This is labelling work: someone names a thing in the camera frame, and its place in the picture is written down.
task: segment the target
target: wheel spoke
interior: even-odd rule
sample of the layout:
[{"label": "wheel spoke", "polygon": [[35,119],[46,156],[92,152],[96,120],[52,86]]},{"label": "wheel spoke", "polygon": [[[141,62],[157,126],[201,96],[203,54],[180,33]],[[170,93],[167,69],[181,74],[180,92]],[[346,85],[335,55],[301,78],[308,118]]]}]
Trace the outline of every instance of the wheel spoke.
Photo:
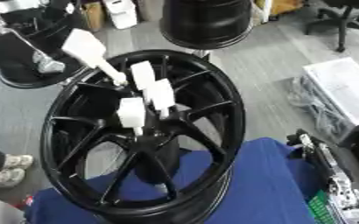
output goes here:
[{"label": "wheel spoke", "polygon": [[62,160],[58,166],[58,171],[62,171],[71,161],[74,161],[85,154],[86,148],[93,143],[93,140],[96,139],[100,130],[100,127],[93,128],[79,143],[77,143],[69,154]]},{"label": "wheel spoke", "polygon": [[128,145],[129,140],[130,140],[130,137],[125,134],[109,133],[109,134],[101,137],[97,141],[97,144],[101,144],[104,142],[112,142],[114,144],[117,144],[118,146],[120,146],[123,149],[128,149],[129,148],[129,145]]},{"label": "wheel spoke", "polygon": [[232,101],[223,101],[223,102],[218,102],[212,105],[208,105],[206,107],[203,108],[196,108],[196,109],[191,109],[189,110],[189,119],[194,122],[199,120],[200,118],[204,117],[204,116],[209,116],[213,113],[219,113],[222,112],[224,109],[227,109],[229,107],[233,106],[233,102]]},{"label": "wheel spoke", "polygon": [[165,55],[162,58],[162,66],[160,68],[160,78],[167,78],[167,61],[169,60],[169,56]]},{"label": "wheel spoke", "polygon": [[191,75],[188,75],[182,79],[179,79],[179,80],[175,80],[173,83],[172,83],[172,86],[174,88],[174,92],[179,92],[181,89],[187,87],[188,85],[190,84],[194,84],[194,83],[197,83],[199,81],[203,81],[205,76],[207,74],[210,74],[211,71],[202,71],[202,72],[199,72],[199,73],[194,73],[194,74],[191,74]]},{"label": "wheel spoke", "polygon": [[82,116],[54,116],[51,118],[51,121],[78,122],[78,123],[85,123],[93,126],[96,126],[97,124],[96,120],[88,119],[87,117],[82,117]]},{"label": "wheel spoke", "polygon": [[132,152],[128,157],[123,161],[120,168],[116,171],[116,176],[112,180],[109,187],[104,192],[103,196],[101,197],[100,203],[105,205],[110,201],[114,201],[123,180],[128,176],[130,171],[135,167],[137,163],[138,153]]},{"label": "wheel spoke", "polygon": [[126,63],[128,62],[128,59],[124,59],[122,62],[121,62],[121,73],[125,73],[126,72]]},{"label": "wheel spoke", "polygon": [[212,158],[215,162],[221,162],[225,158],[226,151],[206,136],[194,124],[186,123],[183,125],[182,134],[204,145],[212,154]]},{"label": "wheel spoke", "polygon": [[80,89],[85,89],[85,90],[109,90],[109,91],[113,91],[113,93],[117,93],[117,90],[114,87],[111,86],[104,86],[104,85],[99,85],[99,84],[93,84],[93,83],[86,83],[86,82],[78,82],[77,86]]},{"label": "wheel spoke", "polygon": [[163,178],[165,181],[165,187],[167,188],[167,196],[169,199],[174,200],[178,198],[178,191],[177,188],[172,182],[172,178],[170,177],[170,174],[167,172],[166,168],[163,166],[163,164],[160,162],[160,160],[155,156],[152,155],[149,152],[145,153],[146,158],[150,160],[151,165],[155,168],[154,171]]}]

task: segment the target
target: white sneaker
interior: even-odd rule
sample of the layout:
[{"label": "white sneaker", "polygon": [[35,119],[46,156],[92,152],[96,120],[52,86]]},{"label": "white sneaker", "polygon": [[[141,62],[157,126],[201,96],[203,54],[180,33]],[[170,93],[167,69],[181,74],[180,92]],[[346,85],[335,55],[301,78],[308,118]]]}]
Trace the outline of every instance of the white sneaker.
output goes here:
[{"label": "white sneaker", "polygon": [[34,162],[34,157],[30,155],[12,156],[10,154],[5,155],[5,162],[3,169],[21,168],[23,170],[28,169]]},{"label": "white sneaker", "polygon": [[13,187],[25,178],[25,170],[17,168],[0,171],[0,187]]}]

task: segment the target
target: black rim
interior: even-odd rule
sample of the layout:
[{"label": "black rim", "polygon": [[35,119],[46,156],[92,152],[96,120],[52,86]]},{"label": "black rim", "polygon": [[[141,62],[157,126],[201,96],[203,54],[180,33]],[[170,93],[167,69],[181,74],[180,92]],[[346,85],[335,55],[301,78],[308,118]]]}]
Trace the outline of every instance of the black rim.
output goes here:
[{"label": "black rim", "polygon": [[[158,217],[167,211],[183,209],[186,204],[192,209],[191,203],[200,200],[201,196],[206,197],[208,189],[227,189],[229,178],[223,177],[243,141],[243,103],[233,83],[219,68],[193,55],[167,50],[127,53],[109,59],[109,63],[129,74],[130,65],[143,60],[152,63],[157,79],[169,79],[176,102],[189,109],[179,111],[173,107],[165,120],[155,119],[156,115],[152,113],[147,118],[153,121],[145,128],[146,134],[135,138],[131,130],[121,128],[113,114],[121,97],[140,93],[132,85],[113,87],[103,73],[95,70],[79,75],[60,93],[42,130],[41,162],[52,184],[76,205],[103,217]],[[219,132],[220,145],[194,125],[194,121],[202,117],[206,117]],[[157,156],[159,149],[178,136],[191,137],[201,143],[213,159],[197,180],[182,189],[177,189],[172,175]],[[97,192],[86,184],[77,166],[85,162],[89,150],[102,142],[119,145],[128,157],[106,190]],[[163,177],[168,194],[148,201],[116,200],[123,178],[140,159],[148,160],[157,175]],[[220,198],[219,204],[222,195],[222,192],[214,191],[208,197]],[[206,205],[204,209],[212,212],[217,204],[212,208]]]}]

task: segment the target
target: metal tool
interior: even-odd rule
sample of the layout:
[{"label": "metal tool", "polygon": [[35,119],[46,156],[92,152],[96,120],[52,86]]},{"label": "metal tool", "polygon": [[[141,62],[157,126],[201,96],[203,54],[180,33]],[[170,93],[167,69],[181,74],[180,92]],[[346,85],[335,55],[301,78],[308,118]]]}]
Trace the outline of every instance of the metal tool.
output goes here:
[{"label": "metal tool", "polygon": [[359,224],[359,189],[353,187],[353,180],[335,159],[327,144],[302,129],[287,138],[288,145],[301,145],[291,157],[304,158],[323,177],[327,186],[327,208],[335,223]]}]

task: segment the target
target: white box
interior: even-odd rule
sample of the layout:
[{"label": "white box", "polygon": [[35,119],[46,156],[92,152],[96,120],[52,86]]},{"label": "white box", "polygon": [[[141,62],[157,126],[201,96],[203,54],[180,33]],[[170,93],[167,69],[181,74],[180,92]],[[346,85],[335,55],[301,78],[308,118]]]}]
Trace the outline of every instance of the white box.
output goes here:
[{"label": "white box", "polygon": [[131,0],[107,0],[104,3],[117,29],[126,29],[137,24],[136,6]]},{"label": "white box", "polygon": [[[359,64],[351,58],[305,66],[301,86],[313,95],[313,114],[325,107],[336,129],[329,136],[337,144],[349,144],[359,131]],[[319,102],[323,106],[314,106]]]}]

